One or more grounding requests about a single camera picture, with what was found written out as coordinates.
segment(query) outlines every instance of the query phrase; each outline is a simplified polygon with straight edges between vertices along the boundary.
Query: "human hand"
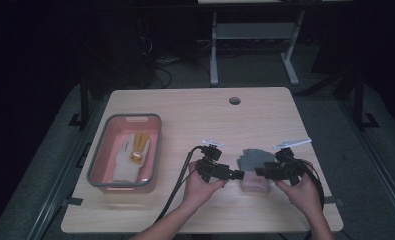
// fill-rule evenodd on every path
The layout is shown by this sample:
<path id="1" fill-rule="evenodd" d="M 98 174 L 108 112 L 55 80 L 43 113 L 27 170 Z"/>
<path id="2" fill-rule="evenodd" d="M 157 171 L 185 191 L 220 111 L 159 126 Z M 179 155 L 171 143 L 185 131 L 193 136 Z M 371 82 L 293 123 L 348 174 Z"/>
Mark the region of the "human hand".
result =
<path id="1" fill-rule="evenodd" d="M 204 182 L 195 170 L 197 162 L 191 162 L 188 165 L 188 171 L 191 173 L 186 180 L 184 198 L 181 205 L 197 211 L 199 207 L 205 204 L 218 189 L 225 186 L 226 180 L 217 180 L 213 183 Z"/>
<path id="2" fill-rule="evenodd" d="M 283 181 L 275 181 L 275 185 L 288 196 L 291 204 L 296 206 L 306 217 L 322 214 L 318 190 L 307 173 L 303 174 L 301 181 L 295 186 L 290 186 Z"/>

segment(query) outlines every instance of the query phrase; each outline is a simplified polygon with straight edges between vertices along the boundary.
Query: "forearm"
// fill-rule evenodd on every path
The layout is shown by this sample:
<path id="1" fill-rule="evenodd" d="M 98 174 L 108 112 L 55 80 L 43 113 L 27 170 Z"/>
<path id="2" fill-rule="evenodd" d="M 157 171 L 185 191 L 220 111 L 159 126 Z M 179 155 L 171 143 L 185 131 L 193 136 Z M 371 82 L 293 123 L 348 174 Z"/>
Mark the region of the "forearm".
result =
<path id="1" fill-rule="evenodd" d="M 172 239 L 196 210 L 180 205 L 162 219 L 135 235 L 133 240 Z"/>
<path id="2" fill-rule="evenodd" d="M 328 222 L 322 212 L 319 214 L 313 214 L 311 216 L 307 215 L 306 218 L 309 222 L 314 240 L 334 239 L 334 235 L 332 234 Z"/>

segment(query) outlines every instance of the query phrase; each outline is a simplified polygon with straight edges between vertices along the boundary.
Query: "yellow object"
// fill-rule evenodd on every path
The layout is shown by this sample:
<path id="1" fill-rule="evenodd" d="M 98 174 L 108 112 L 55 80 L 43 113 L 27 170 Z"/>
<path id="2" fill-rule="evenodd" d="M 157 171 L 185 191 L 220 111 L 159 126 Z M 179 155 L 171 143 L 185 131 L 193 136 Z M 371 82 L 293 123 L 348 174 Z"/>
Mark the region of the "yellow object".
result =
<path id="1" fill-rule="evenodd" d="M 148 135 L 145 133 L 136 133 L 133 145 L 133 152 L 129 156 L 129 159 L 136 163 L 137 165 L 141 165 L 143 161 L 142 151 L 147 143 Z"/>

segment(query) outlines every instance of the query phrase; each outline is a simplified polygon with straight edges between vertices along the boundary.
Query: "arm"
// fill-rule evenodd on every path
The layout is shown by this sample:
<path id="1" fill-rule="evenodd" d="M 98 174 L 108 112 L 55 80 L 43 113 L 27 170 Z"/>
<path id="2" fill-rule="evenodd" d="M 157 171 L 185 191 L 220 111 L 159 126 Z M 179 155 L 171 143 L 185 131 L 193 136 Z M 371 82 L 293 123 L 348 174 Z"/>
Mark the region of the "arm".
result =
<path id="1" fill-rule="evenodd" d="M 227 183 L 224 180 L 218 180 L 213 183 L 203 182 L 197 171 L 194 171 L 195 165 L 196 162 L 191 162 L 188 166 L 191 175 L 186 181 L 182 203 L 165 217 L 131 239 L 172 239 L 188 219 L 210 199 L 213 193 Z"/>
<path id="2" fill-rule="evenodd" d="M 328 222 L 322 213 L 318 191 L 306 173 L 295 186 L 287 185 L 283 181 L 275 181 L 275 184 L 288 196 L 290 202 L 305 215 L 313 239 L 334 239 Z"/>

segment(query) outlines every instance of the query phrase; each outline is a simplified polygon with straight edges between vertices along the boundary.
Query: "pink object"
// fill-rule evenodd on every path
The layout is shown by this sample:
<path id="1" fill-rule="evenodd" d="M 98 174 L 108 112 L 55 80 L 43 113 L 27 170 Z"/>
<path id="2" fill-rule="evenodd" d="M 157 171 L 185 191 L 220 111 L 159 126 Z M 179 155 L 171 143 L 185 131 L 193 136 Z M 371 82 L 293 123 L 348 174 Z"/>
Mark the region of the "pink object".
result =
<path id="1" fill-rule="evenodd" d="M 245 171 L 241 181 L 241 188 L 244 192 L 263 192 L 269 191 L 269 180 L 263 176 L 257 176 L 254 171 Z"/>
<path id="2" fill-rule="evenodd" d="M 136 182 L 113 181 L 116 156 L 131 134 L 146 133 L 150 146 Z M 156 185 L 157 153 L 161 136 L 161 119 L 156 114 L 122 114 L 110 117 L 99 139 L 87 179 L 103 192 L 148 193 Z"/>

